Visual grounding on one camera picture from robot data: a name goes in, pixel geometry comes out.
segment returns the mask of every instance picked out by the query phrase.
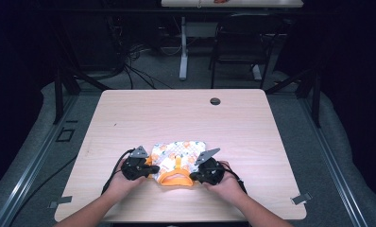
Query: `office chair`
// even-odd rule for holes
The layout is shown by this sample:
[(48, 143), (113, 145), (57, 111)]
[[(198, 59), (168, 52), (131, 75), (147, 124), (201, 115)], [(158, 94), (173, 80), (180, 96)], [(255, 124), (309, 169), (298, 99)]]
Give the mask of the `office chair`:
[(214, 35), (209, 69), (214, 87), (215, 64), (264, 64), (263, 88), (275, 38), (282, 30), (282, 19), (270, 14), (234, 13), (221, 19)]

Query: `person's left hand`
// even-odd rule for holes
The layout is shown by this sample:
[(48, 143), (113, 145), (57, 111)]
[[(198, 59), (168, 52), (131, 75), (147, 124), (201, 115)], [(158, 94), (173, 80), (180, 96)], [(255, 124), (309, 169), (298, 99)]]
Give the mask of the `person's left hand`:
[(124, 175), (121, 170), (121, 165), (125, 162), (126, 160), (123, 159), (120, 164), (118, 165), (117, 173), (114, 174), (113, 178), (111, 179), (111, 183), (109, 185), (109, 188), (106, 190), (106, 192), (103, 194), (105, 196), (111, 197), (112, 200), (115, 202), (119, 202), (122, 200), (128, 193), (143, 183), (145, 181), (145, 177), (140, 177), (134, 181), (128, 180)]

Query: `desk leg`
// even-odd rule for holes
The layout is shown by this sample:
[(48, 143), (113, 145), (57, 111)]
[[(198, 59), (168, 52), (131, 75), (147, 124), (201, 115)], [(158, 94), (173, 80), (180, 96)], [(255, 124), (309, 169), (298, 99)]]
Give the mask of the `desk leg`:
[(185, 33), (185, 17), (181, 18), (181, 64), (179, 66), (179, 79), (187, 79), (187, 66), (188, 66), (188, 54), (187, 54), (187, 37)]

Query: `desk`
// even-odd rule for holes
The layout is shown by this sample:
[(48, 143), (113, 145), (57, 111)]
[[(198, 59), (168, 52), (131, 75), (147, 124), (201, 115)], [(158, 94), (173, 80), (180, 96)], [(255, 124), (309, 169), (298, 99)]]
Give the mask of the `desk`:
[[(303, 5), (302, 0), (230, 0), (226, 3), (214, 3), (214, 0), (162, 0), (162, 7), (169, 8), (301, 8)], [(188, 66), (188, 53), (186, 49), (186, 23), (185, 17), (181, 20), (181, 64), (179, 67), (179, 79), (186, 80), (187, 66)]]
[[(219, 105), (211, 104), (213, 97)], [(221, 148), (216, 160), (228, 160), (248, 194), (285, 219), (306, 216), (282, 139), (262, 90), (106, 91), (64, 189), (70, 203), (60, 204), (60, 221), (97, 198), (118, 158), (142, 145), (181, 140)], [(137, 188), (104, 217), (108, 222), (206, 222), (245, 220), (200, 183), (160, 186), (153, 179)]]

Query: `black metal bar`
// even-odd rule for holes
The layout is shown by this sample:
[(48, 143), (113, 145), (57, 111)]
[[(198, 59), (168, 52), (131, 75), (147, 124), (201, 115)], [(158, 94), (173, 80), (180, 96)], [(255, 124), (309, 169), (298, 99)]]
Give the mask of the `black metal bar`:
[(292, 83), (292, 82), (294, 82), (294, 81), (296, 81), (298, 79), (302, 79), (302, 78), (308, 76), (310, 73), (311, 73), (310, 69), (304, 70), (301, 73), (299, 73), (299, 74), (297, 74), (297, 75), (295, 75), (293, 77), (290, 77), (288, 79), (285, 79), (282, 82), (280, 82), (279, 84), (277, 84), (277, 85), (275, 85), (275, 86), (273, 86), (273, 87), (265, 90), (265, 93), (268, 94), (268, 95), (271, 95), (271, 94), (273, 94), (273, 93), (275, 93), (277, 91), (280, 91), (281, 88), (286, 87), (290, 83)]
[(315, 85), (316, 73), (316, 70), (310, 69), (307, 76), (301, 78), (297, 91), (295, 91), (297, 98), (306, 98), (309, 95)]
[(87, 82), (89, 82), (90, 84), (92, 84), (94, 87), (100, 89), (101, 91), (106, 91), (106, 90), (110, 90), (111, 88), (98, 82), (97, 80), (89, 77), (88, 75), (82, 73), (81, 71), (79, 70), (76, 70), (76, 69), (73, 69), (73, 68), (66, 68), (67, 72), (73, 74), (73, 75), (76, 75), (77, 77), (79, 77), (80, 79), (83, 79)]
[(56, 118), (53, 122), (54, 125), (57, 125), (60, 121), (60, 119), (63, 116), (64, 112), (64, 102), (63, 102), (63, 96), (62, 96), (62, 83), (61, 83), (61, 76), (60, 72), (56, 74), (55, 78), (55, 96), (56, 96)]
[(315, 86), (314, 86), (313, 97), (312, 97), (312, 119), (314, 120), (318, 128), (320, 128), (320, 122), (318, 120), (318, 113), (320, 110), (320, 83), (321, 83), (321, 75), (319, 72), (316, 72)]
[(68, 94), (72, 96), (77, 96), (81, 92), (81, 88), (79, 87), (73, 74), (71, 74), (70, 72), (62, 72), (61, 81), (65, 89), (67, 90)]

